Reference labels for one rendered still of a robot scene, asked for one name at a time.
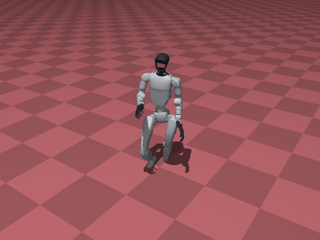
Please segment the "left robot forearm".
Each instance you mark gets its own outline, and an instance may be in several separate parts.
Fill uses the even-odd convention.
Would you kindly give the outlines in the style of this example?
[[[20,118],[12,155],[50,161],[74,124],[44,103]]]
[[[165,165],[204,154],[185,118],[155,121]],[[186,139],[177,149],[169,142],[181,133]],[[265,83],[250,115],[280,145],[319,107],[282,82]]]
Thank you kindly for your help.
[[[182,123],[181,122],[181,119],[182,119],[182,110],[183,110],[183,101],[182,101],[182,99],[180,99],[180,106],[177,106],[177,107],[175,107],[175,125],[177,125],[176,124],[176,121],[179,121],[180,122],[180,124]]]

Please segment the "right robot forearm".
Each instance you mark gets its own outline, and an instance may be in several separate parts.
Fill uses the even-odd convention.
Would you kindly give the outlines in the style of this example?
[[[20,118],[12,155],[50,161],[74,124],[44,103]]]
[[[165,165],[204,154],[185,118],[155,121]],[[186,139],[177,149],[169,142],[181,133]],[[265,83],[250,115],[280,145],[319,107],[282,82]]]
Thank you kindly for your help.
[[[144,105],[144,98],[142,96],[139,96],[139,92],[137,93],[136,95],[136,102],[137,102],[137,106],[140,105],[140,104],[143,104]],[[145,108],[145,106],[144,106]],[[143,109],[144,109],[143,108]],[[143,110],[142,110],[143,111]]]

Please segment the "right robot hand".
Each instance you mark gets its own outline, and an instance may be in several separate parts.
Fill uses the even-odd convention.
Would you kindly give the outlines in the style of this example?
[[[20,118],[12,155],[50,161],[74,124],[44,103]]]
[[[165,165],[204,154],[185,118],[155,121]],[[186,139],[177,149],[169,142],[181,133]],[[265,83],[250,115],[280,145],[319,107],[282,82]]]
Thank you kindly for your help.
[[[135,117],[136,117],[137,119],[139,119],[139,117],[142,116],[142,114],[141,114],[140,112],[144,113],[144,112],[142,111],[143,108],[144,108],[144,105],[143,105],[142,103],[137,106],[137,109],[136,109],[136,112],[135,112]],[[141,116],[139,116],[138,113],[139,113]]]

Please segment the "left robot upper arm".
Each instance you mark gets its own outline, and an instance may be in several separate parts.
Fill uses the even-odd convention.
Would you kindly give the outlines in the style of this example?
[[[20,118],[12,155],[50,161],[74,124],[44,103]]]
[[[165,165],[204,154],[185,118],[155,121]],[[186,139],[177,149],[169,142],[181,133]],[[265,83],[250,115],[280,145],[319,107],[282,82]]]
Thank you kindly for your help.
[[[175,99],[173,103],[175,106],[180,106],[180,100],[182,99],[182,81],[178,77],[171,77],[171,84],[174,87]]]

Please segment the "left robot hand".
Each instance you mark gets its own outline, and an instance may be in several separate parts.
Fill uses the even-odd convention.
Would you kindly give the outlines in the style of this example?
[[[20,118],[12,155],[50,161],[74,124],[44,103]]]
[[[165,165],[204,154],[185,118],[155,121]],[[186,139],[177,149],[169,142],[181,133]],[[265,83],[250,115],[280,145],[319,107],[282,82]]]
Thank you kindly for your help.
[[[182,142],[184,140],[184,130],[183,130],[183,127],[182,127],[183,124],[181,124],[180,121],[177,120],[176,121],[176,125],[177,125],[177,127],[179,128],[179,131],[180,131],[180,136],[179,137],[181,138],[181,136],[182,136],[182,139],[180,139],[180,142]]]

